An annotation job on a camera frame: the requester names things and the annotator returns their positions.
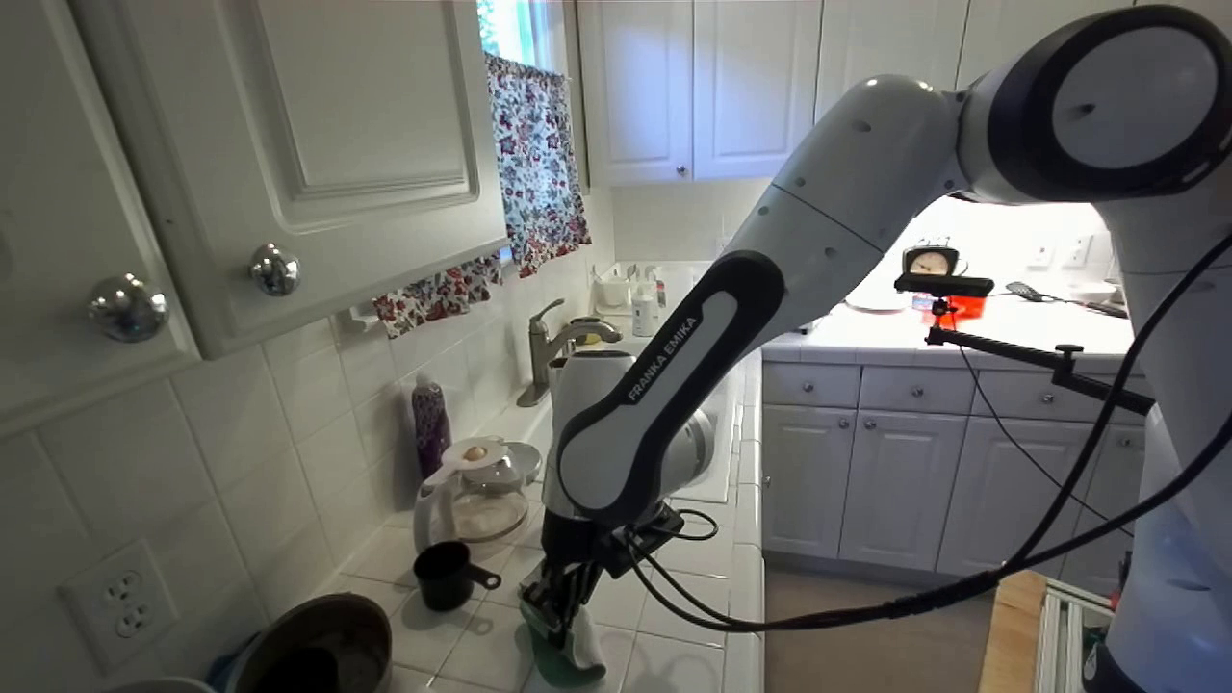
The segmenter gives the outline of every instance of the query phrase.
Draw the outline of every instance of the cup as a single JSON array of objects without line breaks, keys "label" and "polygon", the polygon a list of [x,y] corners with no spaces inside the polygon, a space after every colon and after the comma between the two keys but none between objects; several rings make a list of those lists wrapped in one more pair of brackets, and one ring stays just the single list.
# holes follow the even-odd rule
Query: cup
[{"label": "cup", "polygon": [[465,544],[434,544],[416,558],[424,606],[433,612],[456,612],[470,600],[472,586],[498,588],[499,575],[470,561]]}]

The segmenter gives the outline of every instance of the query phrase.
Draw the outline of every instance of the white cabinet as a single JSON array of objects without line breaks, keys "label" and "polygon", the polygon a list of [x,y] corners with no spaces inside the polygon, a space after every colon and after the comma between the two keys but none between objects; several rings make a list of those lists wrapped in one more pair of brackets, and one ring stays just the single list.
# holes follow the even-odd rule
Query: white cabinet
[{"label": "white cabinet", "polygon": [[[0,434],[195,357],[143,196],[64,0],[0,9]],[[143,344],[89,322],[99,282],[168,299]]]},{"label": "white cabinet", "polygon": [[762,407],[762,546],[834,558],[846,507],[856,417],[838,407]]},{"label": "white cabinet", "polygon": [[[1070,472],[1088,432],[1081,422],[1027,418],[1008,418],[1004,426],[1054,480]],[[1031,471],[1014,437],[1004,437],[995,418],[972,418],[938,550],[938,575],[974,575],[1001,567],[1050,503],[1054,485],[1041,471]],[[1041,546],[1070,537],[1073,518],[1079,507],[1070,502]]]},{"label": "white cabinet", "polygon": [[1018,60],[1054,25],[1127,4],[1133,0],[972,0],[960,84],[966,90],[974,75]]},{"label": "white cabinet", "polygon": [[[506,240],[472,4],[81,4],[205,349]],[[302,258],[270,295],[256,255]]]},{"label": "white cabinet", "polygon": [[606,185],[689,174],[689,0],[578,4],[588,167]]},{"label": "white cabinet", "polygon": [[966,0],[827,0],[818,111],[874,72],[955,90]]},{"label": "white cabinet", "polygon": [[842,558],[902,570],[934,567],[964,426],[964,417],[860,417]]},{"label": "white cabinet", "polygon": [[[1138,502],[1145,476],[1145,426],[1111,426],[1103,441],[1085,502],[1103,517],[1115,517]],[[1088,507],[1079,513],[1079,530],[1104,525]],[[1127,530],[1104,535],[1073,553],[1061,558],[1061,579],[1095,588],[1111,594],[1120,586],[1120,561],[1133,546]]]},{"label": "white cabinet", "polygon": [[581,13],[606,185],[765,178],[814,128],[819,0],[602,0]]},{"label": "white cabinet", "polygon": [[765,178],[807,136],[818,36],[818,0],[697,0],[697,178]]}]

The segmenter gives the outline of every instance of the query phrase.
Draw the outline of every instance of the curtain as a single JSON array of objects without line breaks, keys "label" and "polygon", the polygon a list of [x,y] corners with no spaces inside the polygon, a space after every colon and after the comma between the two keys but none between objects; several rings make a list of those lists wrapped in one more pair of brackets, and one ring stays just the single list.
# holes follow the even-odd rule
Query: curtain
[{"label": "curtain", "polygon": [[[507,265],[530,278],[542,262],[588,245],[575,174],[567,82],[521,60],[489,59],[498,174],[507,227]],[[461,315],[506,282],[499,255],[472,258],[375,299],[384,333]]]}]

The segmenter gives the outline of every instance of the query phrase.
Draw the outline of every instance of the wall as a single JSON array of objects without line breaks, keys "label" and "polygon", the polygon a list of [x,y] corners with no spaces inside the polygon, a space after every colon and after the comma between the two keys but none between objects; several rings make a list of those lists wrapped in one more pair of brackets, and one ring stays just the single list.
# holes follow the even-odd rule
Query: wall
[{"label": "wall", "polygon": [[[461,321],[404,339],[320,321],[0,437],[0,688],[205,672],[309,595],[407,498],[388,386],[438,378],[456,437],[513,407],[528,315],[551,295],[584,304],[588,265],[612,262],[608,201],[588,196],[588,215],[593,250]],[[103,679],[53,588],[135,544],[161,561],[180,620]]]},{"label": "wall", "polygon": [[[734,235],[765,182],[628,185],[612,187],[619,262],[705,262]],[[1111,278],[1109,232],[1088,205],[960,205],[938,201],[888,250],[865,289],[897,278],[904,245],[951,244],[966,273],[1095,273]]]}]

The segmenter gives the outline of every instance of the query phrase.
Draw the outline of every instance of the lower cabinet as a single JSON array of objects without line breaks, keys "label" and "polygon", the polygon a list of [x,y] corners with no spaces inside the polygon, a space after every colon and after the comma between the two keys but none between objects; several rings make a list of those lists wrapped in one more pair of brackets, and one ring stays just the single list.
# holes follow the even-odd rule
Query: lower cabinet
[{"label": "lower cabinet", "polygon": [[[1001,567],[1036,527],[1042,507],[1054,502],[1054,480],[1061,480],[1085,441],[1085,422],[1027,422],[1008,418],[1008,434],[974,417],[966,422],[966,445],[955,480],[955,503],[947,518],[947,537],[938,550],[938,575],[974,575]],[[1050,525],[1041,546],[1067,537],[1079,525],[1079,503],[1070,502]]]},{"label": "lower cabinet", "polygon": [[[1095,410],[1041,378],[984,382],[1008,434],[955,369],[770,364],[762,546],[951,579],[1001,567],[1073,471]],[[1120,418],[1079,485],[1081,503],[1067,502],[1041,546],[1127,507],[1138,467],[1145,426]],[[1127,544],[1115,530],[1036,570],[1111,594]]]},{"label": "lower cabinet", "polygon": [[762,407],[762,546],[838,558],[856,410]]},{"label": "lower cabinet", "polygon": [[932,570],[947,527],[966,417],[864,410],[838,553]]}]

